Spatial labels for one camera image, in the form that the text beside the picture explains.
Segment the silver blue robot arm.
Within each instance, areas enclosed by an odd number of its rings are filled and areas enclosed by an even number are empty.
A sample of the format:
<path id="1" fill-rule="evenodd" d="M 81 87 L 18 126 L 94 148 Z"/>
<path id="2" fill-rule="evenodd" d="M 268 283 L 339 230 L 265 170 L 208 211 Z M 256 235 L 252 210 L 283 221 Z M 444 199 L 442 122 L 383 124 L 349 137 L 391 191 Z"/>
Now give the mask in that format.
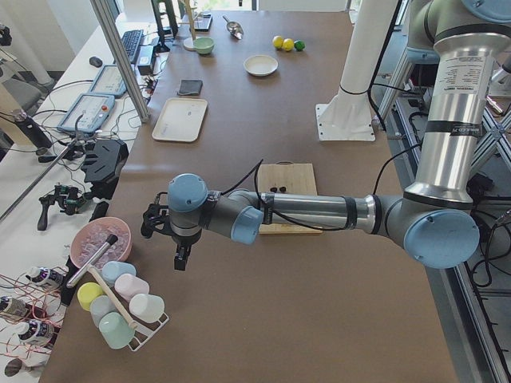
<path id="1" fill-rule="evenodd" d="M 186 267 L 202 231 L 250 244 L 259 228 L 271 223 L 316 231 L 360 229 L 391 239 L 412 259 L 436 269 L 469 259 L 480 234 L 469 214 L 472 199 L 466 186 L 494 61 L 510 44 L 510 4 L 416 1 L 411 13 L 410 46 L 433 49 L 439 66 L 418 170 L 402 196 L 220 192 L 185 173 L 170 181 L 166 204 L 149 205 L 141 234 L 170 236 L 177 270 Z"/>

